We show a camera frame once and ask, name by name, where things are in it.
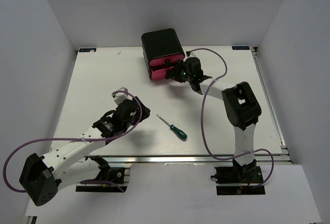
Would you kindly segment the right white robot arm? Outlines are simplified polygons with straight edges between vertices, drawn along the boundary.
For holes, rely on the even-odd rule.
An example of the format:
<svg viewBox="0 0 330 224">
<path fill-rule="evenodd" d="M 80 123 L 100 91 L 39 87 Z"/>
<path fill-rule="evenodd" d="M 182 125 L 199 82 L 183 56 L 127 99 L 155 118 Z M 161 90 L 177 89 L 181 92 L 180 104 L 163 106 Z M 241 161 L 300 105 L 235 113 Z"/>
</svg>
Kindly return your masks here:
<svg viewBox="0 0 330 224">
<path fill-rule="evenodd" d="M 208 96 L 221 100 L 224 103 L 226 116 L 234 127 L 235 152 L 231 157 L 233 161 L 233 177 L 239 182 L 245 182 L 251 177 L 256 168 L 254 155 L 254 131 L 261 107 L 247 82 L 227 84 L 221 82 L 221 77 L 216 78 L 205 75 L 201 62 L 196 57 L 189 57 L 179 61 L 173 69 L 167 71 L 166 79 L 176 82 L 188 82 L 192 90 L 203 96 L 201 107 L 201 132 L 202 140 L 208 154 L 216 160 L 221 158 L 213 155 L 207 145 L 204 131 L 204 108 Z"/>
</svg>

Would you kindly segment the large green handle screwdriver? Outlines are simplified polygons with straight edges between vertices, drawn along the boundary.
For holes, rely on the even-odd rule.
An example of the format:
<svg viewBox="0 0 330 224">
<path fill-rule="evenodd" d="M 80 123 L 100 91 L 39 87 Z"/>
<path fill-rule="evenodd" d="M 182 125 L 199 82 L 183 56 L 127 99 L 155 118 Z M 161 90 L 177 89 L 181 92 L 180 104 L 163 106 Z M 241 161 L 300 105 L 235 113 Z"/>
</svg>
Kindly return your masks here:
<svg viewBox="0 0 330 224">
<path fill-rule="evenodd" d="M 170 124 L 169 122 L 167 122 L 164 118 L 162 118 L 161 116 L 159 115 L 156 115 L 163 123 L 165 123 L 169 129 L 182 141 L 186 141 L 188 136 L 187 134 L 182 131 L 181 129 L 179 129 L 178 127 L 176 127 L 175 125 L 173 124 Z"/>
</svg>

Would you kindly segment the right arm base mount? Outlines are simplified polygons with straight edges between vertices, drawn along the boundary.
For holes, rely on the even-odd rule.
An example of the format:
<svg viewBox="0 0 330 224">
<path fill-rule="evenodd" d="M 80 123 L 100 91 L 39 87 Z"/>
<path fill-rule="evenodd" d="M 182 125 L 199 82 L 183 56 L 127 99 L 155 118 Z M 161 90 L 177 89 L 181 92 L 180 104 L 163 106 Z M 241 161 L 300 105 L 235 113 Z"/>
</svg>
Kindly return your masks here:
<svg viewBox="0 0 330 224">
<path fill-rule="evenodd" d="M 255 196 L 265 195 L 261 168 L 248 172 L 242 177 L 234 171 L 233 167 L 215 167 L 214 175 L 210 179 L 215 182 L 218 196 Z"/>
</svg>

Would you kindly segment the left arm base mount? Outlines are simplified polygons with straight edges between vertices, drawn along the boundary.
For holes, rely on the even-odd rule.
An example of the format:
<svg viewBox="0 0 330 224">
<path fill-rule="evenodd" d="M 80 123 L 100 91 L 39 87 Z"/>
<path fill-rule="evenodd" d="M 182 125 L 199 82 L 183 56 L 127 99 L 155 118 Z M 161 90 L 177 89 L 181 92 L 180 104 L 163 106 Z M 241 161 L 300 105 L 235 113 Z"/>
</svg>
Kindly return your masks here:
<svg viewBox="0 0 330 224">
<path fill-rule="evenodd" d="M 127 165 L 109 164 L 100 156 L 90 156 L 84 162 L 96 162 L 99 173 L 93 179 L 97 183 L 79 183 L 76 192 L 85 193 L 124 193 L 127 190 L 130 167 Z"/>
</svg>

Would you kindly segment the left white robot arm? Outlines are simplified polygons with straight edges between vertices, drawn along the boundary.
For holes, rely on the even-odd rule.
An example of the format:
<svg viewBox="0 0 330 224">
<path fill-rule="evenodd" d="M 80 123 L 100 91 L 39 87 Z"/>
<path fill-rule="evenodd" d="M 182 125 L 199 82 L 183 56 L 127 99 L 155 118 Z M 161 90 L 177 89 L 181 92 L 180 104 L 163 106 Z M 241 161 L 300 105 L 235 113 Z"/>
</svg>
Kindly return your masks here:
<svg viewBox="0 0 330 224">
<path fill-rule="evenodd" d="M 108 145 L 131 126 L 150 116 L 150 109 L 135 97 L 116 97 L 116 109 L 106 112 L 90 128 L 63 147 L 38 156 L 30 155 L 24 164 L 19 182 L 35 206 L 43 206 L 58 191 L 82 181 L 104 182 L 109 165 L 91 152 Z"/>
</svg>

